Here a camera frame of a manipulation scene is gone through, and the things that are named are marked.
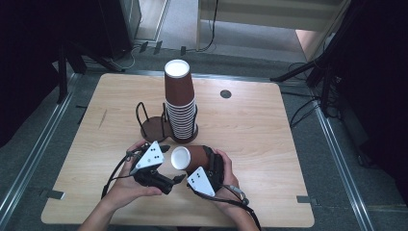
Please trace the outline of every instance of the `handheld controller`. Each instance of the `handheld controller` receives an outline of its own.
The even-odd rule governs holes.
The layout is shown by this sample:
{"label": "handheld controller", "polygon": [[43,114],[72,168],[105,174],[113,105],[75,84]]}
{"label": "handheld controller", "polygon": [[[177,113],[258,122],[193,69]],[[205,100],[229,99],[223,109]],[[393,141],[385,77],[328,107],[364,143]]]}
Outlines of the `handheld controller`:
{"label": "handheld controller", "polygon": [[213,152],[213,149],[205,145],[203,148],[210,159],[210,166],[208,169],[199,167],[190,173],[187,179],[188,187],[197,192],[215,196],[224,181],[224,162],[220,155]]}
{"label": "handheld controller", "polygon": [[175,176],[172,180],[159,173],[157,168],[165,161],[163,152],[167,152],[170,146],[159,144],[154,141],[146,143],[132,151],[136,160],[133,163],[129,175],[133,175],[135,181],[143,186],[159,188],[164,194],[169,194],[174,185],[183,181],[185,174]]}

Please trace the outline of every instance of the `stack of paper cups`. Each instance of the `stack of paper cups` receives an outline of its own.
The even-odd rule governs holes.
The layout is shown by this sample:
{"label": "stack of paper cups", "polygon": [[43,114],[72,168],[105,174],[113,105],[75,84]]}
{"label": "stack of paper cups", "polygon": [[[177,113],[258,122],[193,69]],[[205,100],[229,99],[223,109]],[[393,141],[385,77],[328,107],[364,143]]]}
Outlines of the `stack of paper cups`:
{"label": "stack of paper cups", "polygon": [[192,141],[196,136],[197,107],[190,66],[182,60],[173,60],[165,66],[166,113],[173,138],[179,142]]}

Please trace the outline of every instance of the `black stand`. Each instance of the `black stand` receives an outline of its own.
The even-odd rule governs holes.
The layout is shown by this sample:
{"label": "black stand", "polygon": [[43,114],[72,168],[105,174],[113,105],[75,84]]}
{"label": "black stand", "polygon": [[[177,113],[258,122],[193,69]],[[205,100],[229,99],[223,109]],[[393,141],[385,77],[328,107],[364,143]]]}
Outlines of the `black stand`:
{"label": "black stand", "polygon": [[327,116],[327,101],[329,94],[329,87],[332,78],[334,77],[333,69],[331,65],[336,61],[337,57],[343,52],[346,47],[347,42],[350,40],[350,27],[352,26],[355,19],[360,15],[364,4],[359,4],[358,0],[352,0],[347,12],[344,16],[342,25],[339,31],[331,40],[330,44],[323,51],[323,53],[313,61],[308,62],[280,77],[269,78],[272,82],[284,82],[300,74],[310,68],[313,68],[312,72],[308,76],[306,83],[308,87],[315,87],[321,79],[325,76],[323,83],[323,94],[321,96],[321,109],[323,113]]}
{"label": "black stand", "polygon": [[60,85],[60,96],[57,103],[60,104],[63,102],[68,94],[68,85],[66,81],[66,61],[71,64],[72,69],[75,73],[85,74],[87,66],[84,60],[81,57],[81,54],[87,55],[91,59],[95,60],[99,64],[103,65],[107,69],[113,72],[124,72],[124,69],[121,69],[117,66],[114,66],[99,56],[95,55],[93,52],[83,47],[80,44],[64,41],[59,49],[59,59],[58,59],[58,72],[59,72],[59,85]]}

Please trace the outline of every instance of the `wrist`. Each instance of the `wrist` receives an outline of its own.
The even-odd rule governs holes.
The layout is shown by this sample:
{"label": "wrist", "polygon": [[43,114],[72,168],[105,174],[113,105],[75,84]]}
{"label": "wrist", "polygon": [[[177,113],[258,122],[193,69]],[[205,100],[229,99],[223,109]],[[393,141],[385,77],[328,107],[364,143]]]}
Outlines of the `wrist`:
{"label": "wrist", "polygon": [[105,196],[104,198],[102,198],[101,201],[99,201],[98,203],[98,207],[100,207],[100,209],[106,213],[106,214],[113,214],[114,212],[116,212],[116,210],[118,210],[119,208],[114,205],[112,203],[113,201],[109,198],[107,198],[107,196]]}
{"label": "wrist", "polygon": [[222,212],[234,221],[238,230],[258,230],[252,216],[244,209],[234,206],[225,208]]}

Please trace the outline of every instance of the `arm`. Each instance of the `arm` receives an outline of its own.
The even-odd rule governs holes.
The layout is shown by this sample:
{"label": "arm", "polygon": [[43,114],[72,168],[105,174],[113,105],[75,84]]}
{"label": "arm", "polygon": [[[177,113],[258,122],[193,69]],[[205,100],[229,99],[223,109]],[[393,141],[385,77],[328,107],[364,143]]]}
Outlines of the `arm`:
{"label": "arm", "polygon": [[[129,147],[128,150],[134,150],[144,143],[145,141],[136,142]],[[129,175],[130,168],[134,161],[135,159],[132,158],[129,162],[125,162],[119,176]],[[99,201],[78,230],[107,230],[116,210],[126,206],[141,196],[159,194],[162,194],[159,189],[141,186],[133,177],[117,179],[109,192]]]}
{"label": "arm", "polygon": [[[224,162],[224,185],[233,185],[240,187],[237,177],[232,172],[232,161],[227,154],[220,150],[215,150],[216,154],[221,155]],[[239,201],[230,191],[221,188],[217,191],[216,196],[222,199]],[[238,230],[258,231],[258,227],[252,216],[244,209],[224,202],[214,202],[220,211],[235,222]]]}

